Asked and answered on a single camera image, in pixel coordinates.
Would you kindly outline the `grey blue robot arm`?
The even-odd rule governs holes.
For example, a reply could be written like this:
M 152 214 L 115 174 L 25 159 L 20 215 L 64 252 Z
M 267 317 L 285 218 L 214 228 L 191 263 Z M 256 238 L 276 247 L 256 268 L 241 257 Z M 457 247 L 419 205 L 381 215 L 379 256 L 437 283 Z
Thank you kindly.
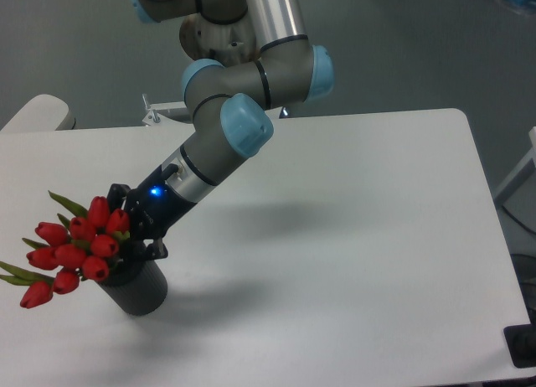
M 201 40 L 233 29 L 255 41 L 250 57 L 225 63 L 216 54 L 183 72 L 183 101 L 194 132 L 136 188 L 112 185 L 113 208 L 123 208 L 130 237 L 125 262 L 167 256 L 163 237 L 272 137 L 270 109 L 312 101 L 334 86 L 327 50 L 307 37 L 298 0 L 131 0 L 145 22 L 195 14 L 208 27 Z

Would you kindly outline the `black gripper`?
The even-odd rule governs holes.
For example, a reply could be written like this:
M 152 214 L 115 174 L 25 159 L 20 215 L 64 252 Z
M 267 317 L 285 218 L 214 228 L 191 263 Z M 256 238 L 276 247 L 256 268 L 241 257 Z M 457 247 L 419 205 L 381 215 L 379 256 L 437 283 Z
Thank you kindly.
M 179 166 L 170 163 L 157 167 L 136 188 L 113 183 L 106 200 L 112 214 L 124 210 L 130 221 L 130 236 L 121 244 L 119 254 L 124 261 L 156 261 L 168 257 L 162 238 L 196 203 L 176 193 L 167 180 L 178 173 Z M 153 239 L 148 245 L 143 240 Z

